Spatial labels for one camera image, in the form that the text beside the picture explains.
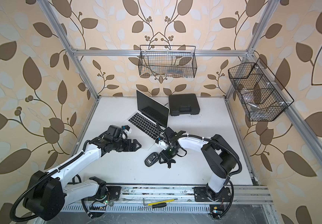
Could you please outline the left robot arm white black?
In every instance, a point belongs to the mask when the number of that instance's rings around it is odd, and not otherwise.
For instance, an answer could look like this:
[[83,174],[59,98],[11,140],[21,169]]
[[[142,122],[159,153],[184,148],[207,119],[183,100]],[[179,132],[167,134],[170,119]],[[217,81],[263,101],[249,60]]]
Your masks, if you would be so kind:
[[76,201],[95,196],[105,182],[97,177],[70,184],[81,171],[105,154],[136,152],[142,145],[129,139],[129,126],[109,126],[101,135],[84,142],[82,150],[67,161],[47,172],[35,172],[25,192],[15,201],[10,210],[13,222],[25,222],[40,217],[49,221],[62,208]]

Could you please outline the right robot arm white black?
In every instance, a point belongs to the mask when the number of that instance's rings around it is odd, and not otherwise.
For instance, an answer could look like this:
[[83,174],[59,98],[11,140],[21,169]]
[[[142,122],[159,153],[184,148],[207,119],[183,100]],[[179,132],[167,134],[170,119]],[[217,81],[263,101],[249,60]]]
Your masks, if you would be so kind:
[[221,199],[226,185],[230,183],[230,178],[241,173],[243,169],[238,154],[219,134],[205,138],[185,131],[176,133],[168,127],[163,132],[158,130],[155,143],[162,148],[159,163],[166,163],[169,167],[179,150],[202,153],[213,172],[205,187],[206,197],[210,201],[216,202]]

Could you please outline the black wireless mouse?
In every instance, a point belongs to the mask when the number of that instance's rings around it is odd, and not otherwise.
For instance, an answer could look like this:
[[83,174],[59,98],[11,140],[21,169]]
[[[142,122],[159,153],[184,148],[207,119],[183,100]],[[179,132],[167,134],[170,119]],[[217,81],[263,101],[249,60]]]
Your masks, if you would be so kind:
[[153,152],[144,160],[144,163],[147,167],[151,167],[158,161],[159,161],[159,154],[157,152]]

